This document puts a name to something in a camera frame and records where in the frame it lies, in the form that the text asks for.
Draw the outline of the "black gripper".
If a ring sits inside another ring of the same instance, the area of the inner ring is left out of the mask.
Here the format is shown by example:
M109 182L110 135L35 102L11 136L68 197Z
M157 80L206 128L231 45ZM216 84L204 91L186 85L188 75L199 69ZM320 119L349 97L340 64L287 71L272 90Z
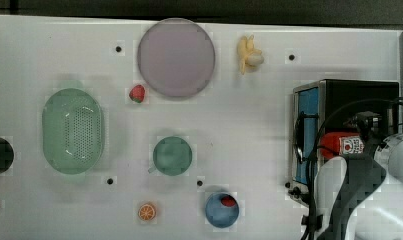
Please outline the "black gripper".
M392 123L385 116L371 111L358 112L343 125L357 130L364 143L365 154L374 154L383 145L384 139L394 133Z

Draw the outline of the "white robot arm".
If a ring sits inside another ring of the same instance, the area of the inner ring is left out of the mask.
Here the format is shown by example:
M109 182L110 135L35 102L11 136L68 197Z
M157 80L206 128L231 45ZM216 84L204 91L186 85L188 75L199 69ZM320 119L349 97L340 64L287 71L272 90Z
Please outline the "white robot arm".
M309 240L403 240L403 133L380 136L380 120L354 115L364 149L320 168Z

